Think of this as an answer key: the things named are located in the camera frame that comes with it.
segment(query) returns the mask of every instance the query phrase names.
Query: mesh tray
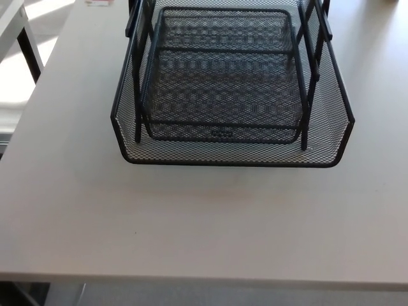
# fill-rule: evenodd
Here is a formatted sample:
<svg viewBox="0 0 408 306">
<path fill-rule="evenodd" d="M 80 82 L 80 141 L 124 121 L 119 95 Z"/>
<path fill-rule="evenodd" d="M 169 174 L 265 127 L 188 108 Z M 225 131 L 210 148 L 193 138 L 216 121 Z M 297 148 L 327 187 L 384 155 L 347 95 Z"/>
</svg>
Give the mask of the mesh tray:
<svg viewBox="0 0 408 306">
<path fill-rule="evenodd" d="M 158 20 L 142 94 L 152 138 L 296 140 L 304 84 L 287 11 L 168 8 Z"/>
</svg>

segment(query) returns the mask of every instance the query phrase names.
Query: white desk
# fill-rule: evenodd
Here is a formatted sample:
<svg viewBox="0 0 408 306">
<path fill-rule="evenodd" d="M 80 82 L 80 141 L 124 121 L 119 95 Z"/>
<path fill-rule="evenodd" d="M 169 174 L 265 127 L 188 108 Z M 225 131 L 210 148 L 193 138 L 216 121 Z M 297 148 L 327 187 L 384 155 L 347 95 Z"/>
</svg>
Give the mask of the white desk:
<svg viewBox="0 0 408 306">
<path fill-rule="evenodd" d="M 337 167 L 138 166 L 109 119 L 127 1 L 77 1 L 0 162 L 0 278 L 408 288 L 407 15 L 332 1 L 356 116 Z"/>
</svg>

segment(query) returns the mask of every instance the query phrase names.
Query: floor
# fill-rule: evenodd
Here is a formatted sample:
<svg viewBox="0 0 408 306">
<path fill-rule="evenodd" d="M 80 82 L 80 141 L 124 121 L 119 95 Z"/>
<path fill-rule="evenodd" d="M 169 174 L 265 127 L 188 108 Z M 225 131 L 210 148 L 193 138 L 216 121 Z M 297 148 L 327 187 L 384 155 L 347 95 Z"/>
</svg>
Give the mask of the floor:
<svg viewBox="0 0 408 306">
<path fill-rule="evenodd" d="M 27 14 L 47 62 L 74 0 L 25 0 Z M 30 72 L 17 44 L 0 64 L 0 131 L 12 133 L 34 89 Z M 234 306 L 406 306 L 408 293 L 318 291 L 183 286 L 140 282 L 87 284 L 55 283 L 47 306 L 72 305 L 234 305 Z"/>
<path fill-rule="evenodd" d="M 408 293 L 153 285 L 53 284 L 46 306 L 406 306 Z"/>
</svg>

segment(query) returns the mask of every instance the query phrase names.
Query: desk surface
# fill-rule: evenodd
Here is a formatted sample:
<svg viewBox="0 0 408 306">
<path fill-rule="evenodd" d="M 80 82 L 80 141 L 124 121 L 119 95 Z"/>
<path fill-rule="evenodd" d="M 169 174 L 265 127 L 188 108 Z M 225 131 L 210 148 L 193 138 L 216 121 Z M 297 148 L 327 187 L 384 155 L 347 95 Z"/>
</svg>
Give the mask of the desk surface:
<svg viewBox="0 0 408 306">
<path fill-rule="evenodd" d="M 75 3 L 0 162 L 0 278 L 408 287 L 406 1 L 332 1 L 357 123 L 329 170 L 125 162 L 126 4 Z"/>
</svg>

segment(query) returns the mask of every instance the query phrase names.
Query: desk tray organizer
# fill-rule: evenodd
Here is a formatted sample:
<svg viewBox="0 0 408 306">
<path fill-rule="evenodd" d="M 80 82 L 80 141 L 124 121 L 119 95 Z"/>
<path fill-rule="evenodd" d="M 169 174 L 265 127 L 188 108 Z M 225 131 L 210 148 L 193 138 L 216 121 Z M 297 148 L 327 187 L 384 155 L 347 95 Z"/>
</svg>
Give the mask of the desk tray organizer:
<svg viewBox="0 0 408 306">
<path fill-rule="evenodd" d="M 111 120 L 130 163 L 331 167 L 354 118 L 329 1 L 129 0 Z"/>
</svg>

